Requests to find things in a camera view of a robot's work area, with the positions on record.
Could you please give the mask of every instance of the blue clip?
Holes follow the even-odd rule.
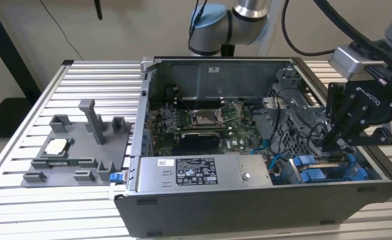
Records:
[[[112,173],[109,175],[109,182],[111,183],[121,184],[123,181],[124,181],[123,173]]]

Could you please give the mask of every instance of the white component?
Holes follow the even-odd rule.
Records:
[[[49,141],[47,149],[44,150],[47,154],[57,155],[64,150],[67,145],[67,139],[56,138]]]

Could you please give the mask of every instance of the black pole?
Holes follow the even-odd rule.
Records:
[[[0,138],[9,138],[20,126],[31,107],[35,105],[41,92],[1,22],[0,58],[27,97],[27,99],[7,98],[0,103]]]
[[[8,32],[0,22],[0,58],[9,69],[17,85],[31,105],[33,105],[41,95],[36,81],[29,73],[23,58],[13,45]]]

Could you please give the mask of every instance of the screw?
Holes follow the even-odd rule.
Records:
[[[247,172],[243,172],[243,173],[241,173],[241,179],[243,179],[244,181],[248,181],[249,178],[251,178],[251,175],[249,175]]]

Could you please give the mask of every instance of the sticker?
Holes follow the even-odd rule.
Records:
[[[176,184],[179,186],[217,184],[215,159],[212,157],[176,159]]]
[[[209,67],[209,73],[219,73],[220,72],[220,67]]]
[[[159,159],[157,166],[160,167],[173,167],[175,160],[173,159]]]

